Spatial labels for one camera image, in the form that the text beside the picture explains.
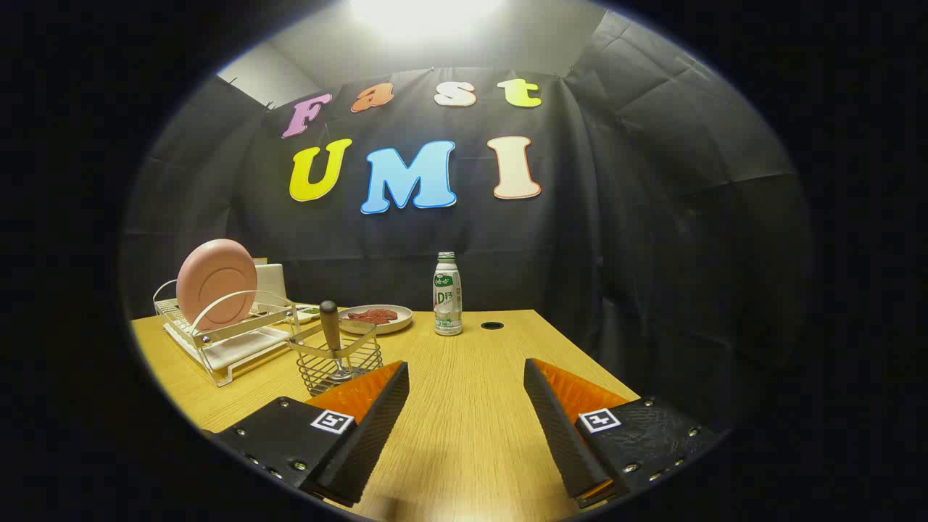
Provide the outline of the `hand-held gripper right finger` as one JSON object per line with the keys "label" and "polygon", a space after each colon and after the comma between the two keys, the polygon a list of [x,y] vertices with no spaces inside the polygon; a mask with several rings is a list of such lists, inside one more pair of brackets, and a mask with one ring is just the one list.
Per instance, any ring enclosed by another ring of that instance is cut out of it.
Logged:
{"label": "hand-held gripper right finger", "polygon": [[646,492],[723,437],[664,399],[627,399],[540,359],[525,361],[523,387],[580,508]]}

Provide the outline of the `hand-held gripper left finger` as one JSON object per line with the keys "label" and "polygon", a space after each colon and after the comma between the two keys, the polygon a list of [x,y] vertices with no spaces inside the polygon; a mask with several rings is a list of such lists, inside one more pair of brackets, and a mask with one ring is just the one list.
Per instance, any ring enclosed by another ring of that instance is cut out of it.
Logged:
{"label": "hand-held gripper left finger", "polygon": [[394,361],[309,400],[276,397],[207,439],[292,489],[351,508],[408,394],[407,361]]}

